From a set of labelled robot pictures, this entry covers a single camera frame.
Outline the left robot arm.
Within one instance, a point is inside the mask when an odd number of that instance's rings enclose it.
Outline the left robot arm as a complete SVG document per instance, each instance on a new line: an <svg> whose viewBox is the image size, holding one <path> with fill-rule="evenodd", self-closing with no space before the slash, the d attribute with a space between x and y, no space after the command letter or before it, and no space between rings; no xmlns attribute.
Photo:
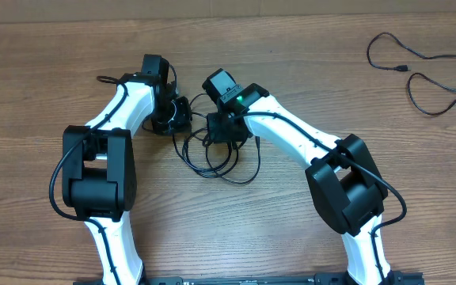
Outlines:
<svg viewBox="0 0 456 285"><path fill-rule="evenodd" d="M63 132L63 156L51 179L62 180L70 219L89 229L103 268L99 284L144 284L146 273L132 233L137 175L132 139L146 122L150 132L189 131L192 111L177 90L177 73L160 55L146 54L141 70L120 78L99 76L116 93L88 123Z"/></svg>

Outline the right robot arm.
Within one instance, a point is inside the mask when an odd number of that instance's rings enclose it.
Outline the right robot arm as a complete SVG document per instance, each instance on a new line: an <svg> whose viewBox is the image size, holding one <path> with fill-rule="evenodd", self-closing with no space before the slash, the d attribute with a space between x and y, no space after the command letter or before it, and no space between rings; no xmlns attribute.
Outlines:
<svg viewBox="0 0 456 285"><path fill-rule="evenodd" d="M236 140L243 131L273 143L304 169L316 212L342 237L349 282L389 283L390 265L376 227L388 190L364 141L310 126L260 85L243 88L223 69L202 87L220 115L212 129L216 139Z"/></svg>

